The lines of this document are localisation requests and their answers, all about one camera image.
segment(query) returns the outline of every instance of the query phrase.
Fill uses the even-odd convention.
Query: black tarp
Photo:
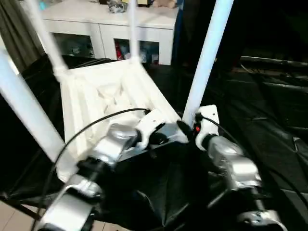
[[[84,62],[75,57],[64,58],[70,67]],[[151,65],[146,69],[170,104],[182,113],[193,75],[170,66]],[[34,63],[23,75],[63,135],[59,84],[47,58]],[[273,195],[273,205],[287,228],[305,230],[308,211],[303,203],[262,164],[284,174],[306,196],[307,92],[304,80],[289,80],[214,70],[202,105],[217,105],[221,125],[240,140],[256,161],[264,184]],[[3,100],[1,113],[5,121],[3,132],[8,134],[3,147],[10,150],[10,154],[2,155],[1,198],[37,205],[51,163],[39,151],[34,158],[37,144]],[[23,145],[17,145],[18,139],[23,139]],[[210,170],[206,153],[197,150],[193,142],[175,143],[129,159],[119,164],[104,185],[108,200],[97,206],[97,218],[136,231],[213,227],[222,230],[221,225],[237,202],[226,205],[217,214],[206,209],[208,201],[223,188],[221,179],[208,174]],[[60,187],[61,183],[54,178],[46,206]]]

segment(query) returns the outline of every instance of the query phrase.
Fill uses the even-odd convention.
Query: stuffed toy
[[[167,6],[169,8],[174,8],[176,5],[176,0],[155,0],[153,2],[154,7]]]

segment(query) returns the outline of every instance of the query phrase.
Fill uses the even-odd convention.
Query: wire
[[[103,120],[106,120],[106,119],[109,119],[113,116],[117,116],[119,114],[122,114],[122,113],[126,113],[126,112],[133,112],[133,111],[147,111],[148,109],[145,109],[145,108],[132,108],[132,109],[127,109],[127,110],[123,110],[123,111],[119,111],[119,112],[116,112],[116,113],[113,113],[113,114],[110,114],[108,116],[104,116],[100,119],[97,119],[95,120],[94,122],[86,125],[82,130],[80,130],[79,132],[77,132],[64,146],[63,148],[61,149],[61,151],[59,152],[55,162],[53,163],[52,167],[51,167],[51,170],[48,174],[48,177],[47,177],[47,180],[45,181],[45,184],[44,184],[44,187],[43,187],[43,192],[42,192],[42,195],[41,195],[41,198],[40,198],[40,201],[39,201],[39,206],[38,206],[38,209],[37,209],[37,215],[39,217],[39,214],[42,210],[42,207],[43,207],[43,203],[44,203],[44,198],[46,197],[46,194],[48,192],[48,189],[49,189],[49,185],[50,185],[50,182],[52,180],[52,177],[53,177],[53,172],[55,171],[56,169],[56,165],[57,163],[59,162],[61,156],[63,155],[64,151],[66,150],[66,148],[68,147],[68,145],[76,139],[77,136],[79,136],[82,132],[84,132],[85,130],[87,130],[88,128],[92,127],[93,125],[103,121]],[[36,224],[37,224],[37,220],[34,219],[33,223],[32,223],[32,226],[31,226],[31,231],[34,231],[35,230],[35,227],[36,227]]]
[[[111,61],[111,59],[108,59],[108,58],[93,59],[93,60],[90,60],[88,62],[79,64],[79,65],[75,66],[74,68],[80,68],[80,67],[85,67],[85,66],[90,66],[90,65],[98,64],[98,63],[101,63],[101,62],[110,62],[110,61]]]
[[[287,177],[285,177],[283,174],[281,174],[280,172],[278,172],[277,170],[266,166],[266,168],[271,171],[272,173],[274,173],[276,176],[278,176],[280,179],[282,179],[284,182],[286,182],[291,188],[292,190],[297,194],[297,196],[299,197],[299,199],[304,203],[307,211],[308,211],[308,202],[305,199],[305,197],[300,193],[300,191],[297,189],[297,187],[295,185],[293,185],[290,180],[287,179]]]
[[[207,121],[215,124],[217,127],[219,127],[221,130],[223,130],[231,139],[233,142],[235,142],[243,151],[245,151],[245,149],[243,148],[243,146],[241,145],[241,143],[239,143],[222,125],[220,125],[219,123],[215,122],[214,120],[204,117],[202,115],[203,119],[206,119]],[[290,180],[288,180],[287,177],[285,177],[282,173],[280,173],[279,171],[267,166],[266,164],[264,164],[263,162],[260,161],[260,163],[270,172],[274,173],[276,176],[278,176],[280,179],[282,179],[285,183],[287,183],[290,188],[292,188],[292,190],[297,194],[297,196],[299,197],[299,199],[303,202],[304,206],[306,207],[307,211],[308,211],[308,202],[305,199],[305,197],[301,194],[301,192],[297,189],[297,187],[295,185],[293,185],[291,183]]]
[[[241,146],[240,143],[219,123],[215,122],[214,120],[202,116],[203,119],[206,119],[207,121],[210,121],[212,124],[215,124],[217,127],[219,127],[221,130],[223,130],[237,145]]]
[[[243,64],[240,63],[240,65],[241,65],[241,67],[242,67],[245,71],[247,71],[248,73],[250,73],[250,74],[255,74],[255,72],[252,72],[252,71],[248,70],[246,67],[244,67]]]

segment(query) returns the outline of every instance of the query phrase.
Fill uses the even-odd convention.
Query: dark curtain
[[[0,34],[19,72],[45,54],[37,33],[17,0],[0,0]]]

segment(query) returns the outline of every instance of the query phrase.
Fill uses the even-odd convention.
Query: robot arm
[[[150,135],[164,125],[159,111],[153,110],[132,128],[112,124],[107,134],[86,153],[74,174],[57,195],[39,222],[41,231],[90,231],[94,222],[93,209],[102,189],[101,177],[116,167],[121,155],[130,149],[143,151]]]
[[[241,192],[245,199],[251,200],[251,207],[237,215],[237,222],[243,223],[248,230],[258,230],[271,225],[277,225],[283,231],[286,227],[280,222],[276,211],[266,209],[265,203],[260,199],[259,191],[262,189],[262,180],[255,163],[244,156],[242,149],[235,143],[218,135],[218,127],[202,117],[213,119],[219,123],[217,109],[214,105],[199,109],[201,121],[200,132],[196,137],[196,145],[205,151],[213,164],[221,170],[227,185],[227,191]]]

